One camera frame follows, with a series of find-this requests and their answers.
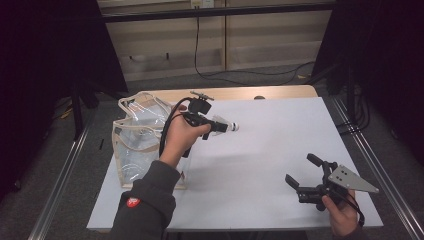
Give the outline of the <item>person's left hand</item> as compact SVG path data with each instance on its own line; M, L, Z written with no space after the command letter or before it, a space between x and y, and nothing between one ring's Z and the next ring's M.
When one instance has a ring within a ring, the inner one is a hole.
M165 146L159 160L175 168L184 153L203 134L210 131L209 124L193 127L181 116L181 112L187 109L180 105L174 107L175 113L167 131Z

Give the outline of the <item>black metal stand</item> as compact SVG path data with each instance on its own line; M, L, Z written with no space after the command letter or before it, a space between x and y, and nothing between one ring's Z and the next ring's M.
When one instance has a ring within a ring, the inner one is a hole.
M339 94L346 89L348 120L356 124L355 116L355 81L349 64L333 64L327 76L326 89L329 95Z
M75 124L74 139L77 140L84 130L80 101L83 101L88 109L94 109L99 105L99 100L95 95L94 83L91 81L75 81L71 88L71 100Z

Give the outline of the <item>black horizontal bar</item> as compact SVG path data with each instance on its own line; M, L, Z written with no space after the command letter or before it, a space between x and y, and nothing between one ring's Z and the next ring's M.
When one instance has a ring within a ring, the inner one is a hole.
M105 23L115 22L135 22L151 20L168 20L183 18L200 17L220 17L220 16L238 16L253 14L274 14L274 13L292 13L292 12L311 12L332 10L337 3L317 2L317 3L299 3L299 4L280 4L267 6L244 6L244 7L221 7L206 9L187 9L171 10L160 12L143 12L128 14L104 14L101 20Z

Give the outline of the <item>wall socket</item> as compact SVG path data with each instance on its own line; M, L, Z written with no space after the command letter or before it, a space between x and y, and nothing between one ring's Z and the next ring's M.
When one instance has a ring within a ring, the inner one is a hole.
M190 0L192 9L213 8L214 0Z

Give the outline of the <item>white table sheet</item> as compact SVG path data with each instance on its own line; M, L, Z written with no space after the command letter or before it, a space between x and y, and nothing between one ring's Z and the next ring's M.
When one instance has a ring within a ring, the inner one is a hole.
M190 152L184 189L174 193L173 232L293 230L326 227L327 213L301 204L285 181L321 183L308 154L355 167L319 97L215 101L211 114L236 132L199 140Z

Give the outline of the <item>black curtain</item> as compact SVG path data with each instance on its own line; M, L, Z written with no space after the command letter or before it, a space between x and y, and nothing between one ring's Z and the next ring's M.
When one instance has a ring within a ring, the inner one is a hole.
M352 76L424 165L424 0L334 0L312 71Z
M17 188L65 97L128 90L98 0L0 0L0 201Z

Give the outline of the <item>wooden table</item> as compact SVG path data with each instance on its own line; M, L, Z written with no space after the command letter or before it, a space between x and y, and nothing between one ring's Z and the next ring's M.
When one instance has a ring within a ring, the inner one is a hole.
M215 100L253 100L255 97L264 97L265 99L310 98L318 96L315 88L310 85L202 88L195 89L195 92L206 94ZM151 90L150 93L162 100L177 102L184 97L191 96L191 89Z

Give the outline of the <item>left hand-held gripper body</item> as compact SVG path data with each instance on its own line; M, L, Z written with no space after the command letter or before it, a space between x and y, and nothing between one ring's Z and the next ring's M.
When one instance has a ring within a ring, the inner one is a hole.
M183 118L192 127L197 127L206 124L213 126L213 122L205 117L205 115L211 109L211 104L209 103L209 100L213 100L213 98L203 93L198 93L195 91L191 91L191 94L196 95L196 97L191 97L187 99L189 105L187 107L187 110L182 112Z

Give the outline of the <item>aluminium floor rail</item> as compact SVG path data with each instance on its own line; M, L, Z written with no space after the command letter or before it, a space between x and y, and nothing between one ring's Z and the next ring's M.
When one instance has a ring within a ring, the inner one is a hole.
M393 181L387 174L361 130L356 127L348 117L347 107L345 104L340 99L333 99L332 102L343 121L348 123L347 129L349 135L354 139L356 145L379 182L380 190L387 196L411 239L424 240L424 228L421 226L420 221L416 218L416 215L410 208L409 204L393 184Z
M88 113L88 116L85 119L86 125L83 127L80 135L73 142L72 147L61 169L61 172L54 184L51 193L49 194L49 197L43 207L42 212L40 213L28 237L28 240L45 240L51 223L60 205L66 186L69 182L70 176L78 161L81 150L86 142L86 138L93 124L95 115L96 110L92 110Z

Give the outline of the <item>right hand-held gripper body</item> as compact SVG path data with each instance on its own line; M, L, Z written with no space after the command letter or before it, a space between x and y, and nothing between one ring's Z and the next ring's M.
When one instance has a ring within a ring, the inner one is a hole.
M324 211L321 198L329 196L335 204L347 200L350 190L378 193L379 189L345 167L336 162L323 161L322 183L315 187L301 187L295 190L300 203L315 204L318 211Z

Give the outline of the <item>clear bag with beige trim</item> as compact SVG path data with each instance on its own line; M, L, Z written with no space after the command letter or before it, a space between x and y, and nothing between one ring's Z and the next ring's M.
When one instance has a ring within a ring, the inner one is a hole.
M121 186L131 188L159 159L160 138L172 105L148 92L139 92L120 99L118 107L125 117L112 123L114 158Z

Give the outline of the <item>person's right hand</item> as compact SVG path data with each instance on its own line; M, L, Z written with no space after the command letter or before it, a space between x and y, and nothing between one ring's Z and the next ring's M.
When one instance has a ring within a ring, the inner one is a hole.
M352 206L346 202L336 205L327 195L321 200L329 212L331 230L335 237L345 237L357 228L358 213Z

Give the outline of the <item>white plastic shuttlecock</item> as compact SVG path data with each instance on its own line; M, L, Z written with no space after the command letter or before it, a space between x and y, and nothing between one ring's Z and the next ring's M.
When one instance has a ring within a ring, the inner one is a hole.
M236 131L239 130L239 124L238 123L236 123L236 122L230 122L230 121L224 119L223 117L221 117L219 115L214 115L212 117L212 120L213 121L216 121L216 122L221 122L221 123L227 124L228 125L228 129L227 129L227 131L225 133L227 133L227 132L236 132ZM220 134L223 134L223 133L221 133L221 132L213 132L213 135L214 136L217 136L217 135L220 135Z

